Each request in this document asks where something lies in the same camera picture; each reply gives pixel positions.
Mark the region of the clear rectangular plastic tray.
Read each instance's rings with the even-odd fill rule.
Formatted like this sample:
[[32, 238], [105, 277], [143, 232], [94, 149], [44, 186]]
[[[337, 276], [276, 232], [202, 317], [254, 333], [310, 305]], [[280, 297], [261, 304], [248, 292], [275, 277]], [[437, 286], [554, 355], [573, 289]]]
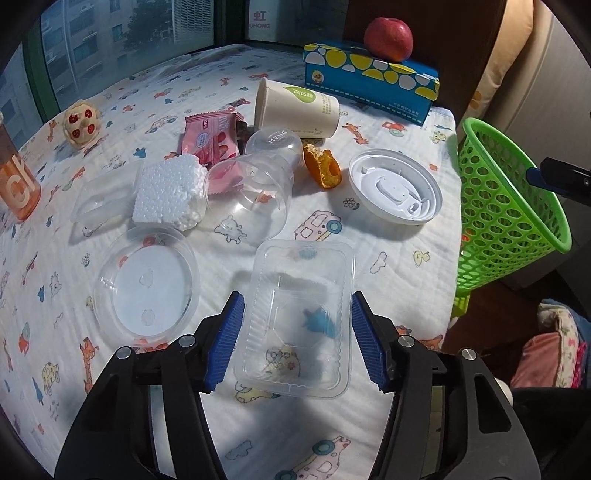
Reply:
[[270, 240], [256, 251], [231, 363], [246, 387], [332, 399], [349, 385], [353, 250]]

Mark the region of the clear plastic cup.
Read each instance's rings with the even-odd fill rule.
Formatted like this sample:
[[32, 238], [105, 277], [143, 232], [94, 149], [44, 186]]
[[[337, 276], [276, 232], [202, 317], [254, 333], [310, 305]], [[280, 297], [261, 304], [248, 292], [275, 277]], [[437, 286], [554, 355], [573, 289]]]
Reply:
[[279, 155], [222, 161], [208, 172], [207, 209], [199, 227], [228, 244], [259, 246], [286, 226], [293, 184], [294, 172]]

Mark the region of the orange peel piece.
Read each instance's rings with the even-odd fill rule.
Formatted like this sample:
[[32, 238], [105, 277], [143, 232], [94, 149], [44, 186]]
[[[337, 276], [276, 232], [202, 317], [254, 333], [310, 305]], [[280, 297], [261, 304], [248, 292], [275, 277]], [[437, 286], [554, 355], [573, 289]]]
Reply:
[[342, 170], [329, 149], [314, 144], [304, 145], [304, 165], [322, 189], [329, 190], [342, 183]]

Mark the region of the green plastic basket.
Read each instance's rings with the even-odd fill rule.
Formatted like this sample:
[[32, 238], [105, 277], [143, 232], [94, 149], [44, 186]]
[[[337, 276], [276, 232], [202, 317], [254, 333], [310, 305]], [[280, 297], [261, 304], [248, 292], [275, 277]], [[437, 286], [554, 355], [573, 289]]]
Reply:
[[480, 119], [467, 118], [462, 128], [462, 241], [454, 316], [467, 312], [475, 289], [572, 247], [556, 194], [527, 181], [526, 173], [536, 167], [528, 155]]

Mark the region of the white plastic cup lid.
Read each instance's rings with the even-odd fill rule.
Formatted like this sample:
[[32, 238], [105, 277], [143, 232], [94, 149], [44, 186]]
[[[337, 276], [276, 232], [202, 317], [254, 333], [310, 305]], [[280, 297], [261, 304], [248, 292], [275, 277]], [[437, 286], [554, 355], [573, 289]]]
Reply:
[[394, 224], [424, 225], [443, 206], [433, 175], [409, 156], [388, 149], [370, 149], [353, 157], [349, 183], [363, 206]]

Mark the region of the pink patterned cloth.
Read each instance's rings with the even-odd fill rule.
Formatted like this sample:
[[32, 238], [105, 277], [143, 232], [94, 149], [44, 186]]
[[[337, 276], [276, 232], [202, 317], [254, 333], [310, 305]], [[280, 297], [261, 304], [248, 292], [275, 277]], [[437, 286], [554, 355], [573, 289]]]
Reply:
[[512, 389], [590, 388], [590, 320], [553, 299], [537, 310], [540, 333], [528, 340]]

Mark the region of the white styrofoam block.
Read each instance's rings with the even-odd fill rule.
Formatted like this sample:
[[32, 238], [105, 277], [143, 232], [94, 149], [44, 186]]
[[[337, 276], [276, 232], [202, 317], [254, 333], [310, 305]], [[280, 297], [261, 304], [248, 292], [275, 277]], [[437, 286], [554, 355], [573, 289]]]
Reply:
[[186, 231], [206, 213], [207, 169], [191, 154], [147, 164], [138, 174], [132, 221]]

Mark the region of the blue yellow tissue box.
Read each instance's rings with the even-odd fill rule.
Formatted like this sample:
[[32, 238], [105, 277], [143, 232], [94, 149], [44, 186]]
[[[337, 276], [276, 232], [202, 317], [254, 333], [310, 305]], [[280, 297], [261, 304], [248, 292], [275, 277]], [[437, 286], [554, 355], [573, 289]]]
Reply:
[[355, 44], [304, 46], [304, 84], [394, 113], [423, 125], [438, 99], [437, 70], [422, 63], [390, 62]]

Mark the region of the small clear plastic tray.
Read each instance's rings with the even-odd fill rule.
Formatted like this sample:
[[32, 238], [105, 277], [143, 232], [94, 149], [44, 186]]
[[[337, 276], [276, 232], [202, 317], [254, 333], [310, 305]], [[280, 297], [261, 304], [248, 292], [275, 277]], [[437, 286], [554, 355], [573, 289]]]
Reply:
[[134, 200], [132, 183], [88, 182], [81, 189], [70, 216], [76, 234], [89, 238], [102, 227], [109, 229], [129, 220]]

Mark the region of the pink snack wrapper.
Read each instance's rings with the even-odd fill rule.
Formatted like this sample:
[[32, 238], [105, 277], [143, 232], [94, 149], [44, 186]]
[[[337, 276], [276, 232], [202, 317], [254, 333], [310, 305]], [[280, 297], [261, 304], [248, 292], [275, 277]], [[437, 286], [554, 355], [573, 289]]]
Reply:
[[186, 117], [181, 140], [181, 153], [197, 156], [207, 169], [208, 193], [219, 194], [232, 189], [231, 181], [242, 178], [235, 159], [238, 147], [238, 122], [243, 117], [229, 110], [205, 112]]

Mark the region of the red apple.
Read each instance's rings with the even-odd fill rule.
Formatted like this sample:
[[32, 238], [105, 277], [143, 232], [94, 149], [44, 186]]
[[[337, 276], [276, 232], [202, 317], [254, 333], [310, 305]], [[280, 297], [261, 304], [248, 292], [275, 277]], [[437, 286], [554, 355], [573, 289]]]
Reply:
[[402, 62], [411, 57], [414, 38], [410, 27], [402, 20], [378, 17], [363, 34], [363, 44], [376, 58]]

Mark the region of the white paper cup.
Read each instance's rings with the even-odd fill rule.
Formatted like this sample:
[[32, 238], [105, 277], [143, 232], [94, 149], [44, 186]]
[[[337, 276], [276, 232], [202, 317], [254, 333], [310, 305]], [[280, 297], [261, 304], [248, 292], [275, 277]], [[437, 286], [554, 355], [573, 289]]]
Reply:
[[254, 106], [254, 127], [286, 128], [301, 138], [328, 139], [339, 126], [339, 101], [307, 87], [263, 78]]

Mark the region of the orange water bottle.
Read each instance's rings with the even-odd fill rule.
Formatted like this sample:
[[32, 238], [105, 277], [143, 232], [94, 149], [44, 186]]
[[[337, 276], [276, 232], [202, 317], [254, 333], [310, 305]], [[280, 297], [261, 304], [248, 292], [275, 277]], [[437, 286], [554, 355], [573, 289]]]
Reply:
[[41, 198], [41, 186], [14, 146], [0, 120], [1, 198], [19, 222], [31, 216]]

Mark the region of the green window frame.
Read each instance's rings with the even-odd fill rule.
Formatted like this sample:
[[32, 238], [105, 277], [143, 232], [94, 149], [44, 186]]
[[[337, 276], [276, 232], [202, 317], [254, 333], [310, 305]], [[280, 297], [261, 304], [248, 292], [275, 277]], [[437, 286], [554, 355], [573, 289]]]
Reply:
[[60, 112], [60, 107], [45, 61], [39, 18], [27, 31], [22, 42], [22, 49], [25, 72], [34, 104], [42, 123], [45, 124]]

